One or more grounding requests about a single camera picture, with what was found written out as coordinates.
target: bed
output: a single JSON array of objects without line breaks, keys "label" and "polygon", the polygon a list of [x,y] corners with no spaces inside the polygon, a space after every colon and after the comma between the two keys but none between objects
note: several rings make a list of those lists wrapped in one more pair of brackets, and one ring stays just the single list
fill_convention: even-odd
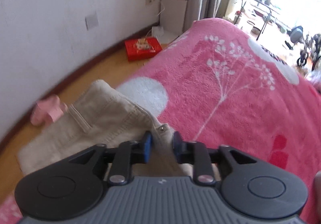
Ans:
[{"label": "bed", "polygon": [[301,218],[317,223],[319,94],[236,26],[194,22],[117,90],[186,141],[230,145],[296,174],[309,189]]}]

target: yellow floor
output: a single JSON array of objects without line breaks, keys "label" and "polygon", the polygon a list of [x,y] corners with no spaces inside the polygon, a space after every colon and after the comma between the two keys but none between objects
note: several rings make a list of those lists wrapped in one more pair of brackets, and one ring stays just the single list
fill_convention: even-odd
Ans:
[{"label": "yellow floor", "polygon": [[[148,60],[128,62],[126,50],[119,50],[77,79],[59,94],[59,97],[62,102],[69,105],[97,79],[103,79],[115,88],[146,62]],[[0,154],[0,204],[22,178],[16,158],[17,152],[40,132],[41,128],[35,127],[31,123],[26,124]]]}]

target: red gift box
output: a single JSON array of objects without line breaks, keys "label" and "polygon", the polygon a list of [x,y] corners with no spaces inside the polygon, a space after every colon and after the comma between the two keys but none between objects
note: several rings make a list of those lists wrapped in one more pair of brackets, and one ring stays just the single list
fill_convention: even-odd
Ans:
[{"label": "red gift box", "polygon": [[128,61],[142,60],[154,57],[162,47],[155,37],[125,41]]}]

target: table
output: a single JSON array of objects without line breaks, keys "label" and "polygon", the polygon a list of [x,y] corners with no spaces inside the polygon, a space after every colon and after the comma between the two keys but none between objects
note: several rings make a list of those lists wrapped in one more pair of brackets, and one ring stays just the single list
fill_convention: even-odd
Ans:
[{"label": "table", "polygon": [[[265,5],[265,4],[263,3],[263,1],[262,1],[262,0],[254,0],[254,1],[258,2],[259,4],[261,4],[261,5],[265,6],[265,7],[267,7],[267,8],[270,10],[269,14],[267,15],[267,18],[266,18],[266,19],[265,19],[265,21],[264,21],[264,24],[263,24],[262,29],[261,29],[261,31],[260,31],[260,33],[259,33],[259,35],[258,35],[258,36],[257,36],[257,38],[256,38],[256,40],[258,40],[258,39],[259,39],[259,37],[260,37],[260,35],[264,32],[264,29],[265,29],[265,27],[266,27],[267,22],[270,20],[270,17],[272,16],[272,11],[274,11],[274,12],[276,12],[276,13],[277,13],[277,11],[275,11],[275,10],[274,10],[274,9],[272,9],[271,7],[269,7],[269,6]],[[245,1],[245,2],[244,2],[244,4],[243,4],[243,0],[242,0],[242,5],[241,5],[240,13],[239,13],[238,17],[236,18],[236,20],[235,20],[234,24],[236,24],[236,23],[237,23],[237,21],[238,21],[238,19],[239,19],[240,15],[241,15],[242,8],[244,8],[244,7],[245,7],[245,4],[246,4],[246,1]]]}]

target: baseboard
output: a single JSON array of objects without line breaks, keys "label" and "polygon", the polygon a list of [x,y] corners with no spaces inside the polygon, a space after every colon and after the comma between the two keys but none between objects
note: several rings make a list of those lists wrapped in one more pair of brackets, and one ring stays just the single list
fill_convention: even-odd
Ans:
[{"label": "baseboard", "polygon": [[[88,70],[90,70],[92,67],[97,65],[99,62],[101,62],[106,57],[112,55],[116,51],[122,49],[125,47],[125,40],[129,39],[135,39],[146,36],[146,34],[151,30],[152,26],[157,26],[159,23],[154,23],[137,33],[127,37],[126,39],[122,40],[121,42],[113,45],[112,47],[104,50],[102,53],[97,55],[96,57],[89,60],[87,63],[83,64],[81,67],[79,67],[77,70],[69,74],[66,78],[64,78],[59,84],[57,84],[54,88],[52,88],[50,91],[48,91],[44,96],[42,96],[40,99],[45,99],[52,94],[60,94],[68,85],[73,83],[76,79],[78,79],[80,76],[82,76],[84,73],[86,73]],[[4,150],[6,145],[9,143],[11,138],[21,130],[21,128],[30,120],[32,109],[27,111],[20,119],[19,121],[11,128],[11,130],[6,134],[6,136],[2,139],[0,142],[0,153]]]}]

